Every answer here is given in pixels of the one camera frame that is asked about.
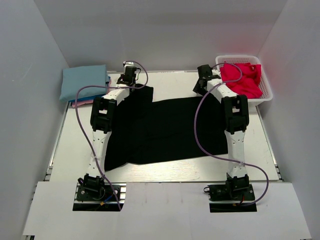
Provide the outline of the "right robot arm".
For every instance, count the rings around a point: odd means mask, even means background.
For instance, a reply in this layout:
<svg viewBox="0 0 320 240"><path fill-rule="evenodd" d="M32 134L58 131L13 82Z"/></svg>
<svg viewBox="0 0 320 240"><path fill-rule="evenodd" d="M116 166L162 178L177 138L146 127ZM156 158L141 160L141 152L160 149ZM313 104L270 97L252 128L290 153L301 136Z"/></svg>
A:
<svg viewBox="0 0 320 240"><path fill-rule="evenodd" d="M199 145L197 136L197 119L206 97L212 95L221 105L224 134L227 140L228 158L215 156L216 159L227 161L228 180L240 180L248 176L245 167L244 138L249 125L249 105L245 95L239 95L228 86L228 81L213 74L213 68L205 64L197 68L198 80L193 91L203 95L195 112L193 131L196 143Z"/></svg>

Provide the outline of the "black t-shirt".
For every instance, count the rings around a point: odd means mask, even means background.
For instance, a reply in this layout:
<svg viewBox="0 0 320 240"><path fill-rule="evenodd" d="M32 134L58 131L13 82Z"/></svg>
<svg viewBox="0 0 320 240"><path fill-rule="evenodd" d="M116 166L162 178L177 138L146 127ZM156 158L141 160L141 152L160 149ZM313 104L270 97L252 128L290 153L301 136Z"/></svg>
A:
<svg viewBox="0 0 320 240"><path fill-rule="evenodd" d="M115 110L107 143L105 171L125 164L151 164L227 154L221 105L213 95L205 98L194 119L200 96L154 101L154 89L135 90Z"/></svg>

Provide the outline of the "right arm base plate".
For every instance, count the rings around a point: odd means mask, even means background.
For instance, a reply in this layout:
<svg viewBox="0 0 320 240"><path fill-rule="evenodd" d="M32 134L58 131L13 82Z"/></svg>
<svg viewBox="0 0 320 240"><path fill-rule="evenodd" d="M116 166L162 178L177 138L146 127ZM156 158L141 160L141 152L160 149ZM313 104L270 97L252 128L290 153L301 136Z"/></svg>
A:
<svg viewBox="0 0 320 240"><path fill-rule="evenodd" d="M209 195L211 213L253 213L257 211L253 186L249 176L228 176L223 184L211 184L203 189Z"/></svg>

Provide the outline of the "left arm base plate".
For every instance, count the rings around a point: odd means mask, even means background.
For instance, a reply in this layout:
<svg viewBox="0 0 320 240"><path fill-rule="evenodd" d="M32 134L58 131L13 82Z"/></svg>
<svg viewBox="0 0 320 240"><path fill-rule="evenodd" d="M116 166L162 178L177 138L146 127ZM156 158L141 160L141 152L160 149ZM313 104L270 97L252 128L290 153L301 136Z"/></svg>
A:
<svg viewBox="0 0 320 240"><path fill-rule="evenodd" d="M77 181L72 207L74 212L119 212L123 207L126 184L109 185L103 177L88 174Z"/></svg>

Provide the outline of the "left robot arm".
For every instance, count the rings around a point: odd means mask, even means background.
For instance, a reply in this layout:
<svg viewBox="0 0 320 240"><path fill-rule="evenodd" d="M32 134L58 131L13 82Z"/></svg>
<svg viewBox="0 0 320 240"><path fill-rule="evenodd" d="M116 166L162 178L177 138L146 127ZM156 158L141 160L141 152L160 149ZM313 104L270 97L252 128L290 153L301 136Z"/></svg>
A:
<svg viewBox="0 0 320 240"><path fill-rule="evenodd" d="M95 97L92 103L90 125L93 130L92 154L87 173L91 177L101 177L109 138L115 121L116 107L127 98L136 86L136 71L132 61L124 62L124 71L120 75L115 89L109 93Z"/></svg>

